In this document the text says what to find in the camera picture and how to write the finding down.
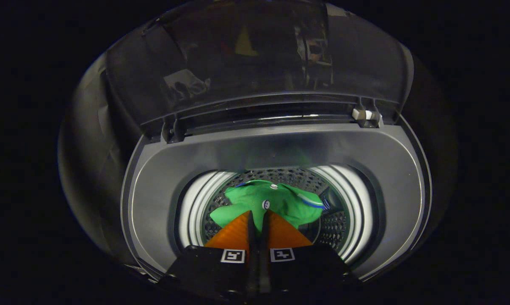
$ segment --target lid hinge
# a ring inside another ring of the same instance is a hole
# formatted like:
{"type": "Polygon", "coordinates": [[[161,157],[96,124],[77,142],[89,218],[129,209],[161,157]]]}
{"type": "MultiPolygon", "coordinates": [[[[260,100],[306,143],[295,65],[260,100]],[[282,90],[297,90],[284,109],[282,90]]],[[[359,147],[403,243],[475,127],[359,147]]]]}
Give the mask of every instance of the lid hinge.
{"type": "Polygon", "coordinates": [[[360,98],[353,109],[352,116],[362,128],[383,127],[383,116],[375,106],[375,99],[360,98]]]}
{"type": "Polygon", "coordinates": [[[177,143],[185,139],[185,128],[183,128],[183,124],[179,121],[177,114],[164,118],[161,137],[167,144],[177,143]]]}

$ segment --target green garment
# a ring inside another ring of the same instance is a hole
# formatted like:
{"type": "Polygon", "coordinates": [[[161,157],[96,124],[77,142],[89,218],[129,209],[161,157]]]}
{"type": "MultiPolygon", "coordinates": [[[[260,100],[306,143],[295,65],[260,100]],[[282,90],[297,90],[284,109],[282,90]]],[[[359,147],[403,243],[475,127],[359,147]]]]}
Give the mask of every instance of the green garment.
{"type": "Polygon", "coordinates": [[[232,205],[219,207],[210,214],[215,223],[224,227],[244,212],[252,211],[259,233],[262,232],[262,221],[267,208],[285,218],[296,229],[299,225],[317,220],[324,208],[316,194],[284,183],[274,185],[266,180],[252,180],[229,187],[224,195],[230,199],[232,205]]]}

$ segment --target blue stripe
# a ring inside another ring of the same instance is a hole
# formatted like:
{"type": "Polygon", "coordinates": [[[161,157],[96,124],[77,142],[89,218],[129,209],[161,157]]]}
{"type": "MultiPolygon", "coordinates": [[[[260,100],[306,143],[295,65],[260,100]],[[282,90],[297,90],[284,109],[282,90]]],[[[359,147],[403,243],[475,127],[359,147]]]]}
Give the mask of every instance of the blue stripe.
{"type": "Polygon", "coordinates": [[[316,208],[324,208],[324,206],[316,206],[314,205],[313,203],[311,202],[308,202],[308,201],[305,201],[304,199],[302,199],[303,203],[309,205],[310,207],[316,207],[316,208]]]}

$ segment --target washer lid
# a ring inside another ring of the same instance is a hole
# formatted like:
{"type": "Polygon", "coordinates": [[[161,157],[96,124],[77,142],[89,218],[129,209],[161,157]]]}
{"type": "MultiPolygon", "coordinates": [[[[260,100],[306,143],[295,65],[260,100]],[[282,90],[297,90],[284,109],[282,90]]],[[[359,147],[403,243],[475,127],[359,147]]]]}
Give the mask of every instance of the washer lid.
{"type": "MultiPolygon", "coordinates": [[[[276,94],[292,95],[289,102],[306,102],[306,94],[333,103],[350,103],[343,95],[371,98],[385,124],[396,122],[412,82],[412,57],[371,23],[336,14],[335,6],[327,14],[320,3],[194,3],[136,29],[107,52],[110,86],[145,131],[160,131],[171,115],[191,128],[203,124],[193,116],[275,104],[276,94]]],[[[213,114],[212,123],[221,115],[213,114]]]]}

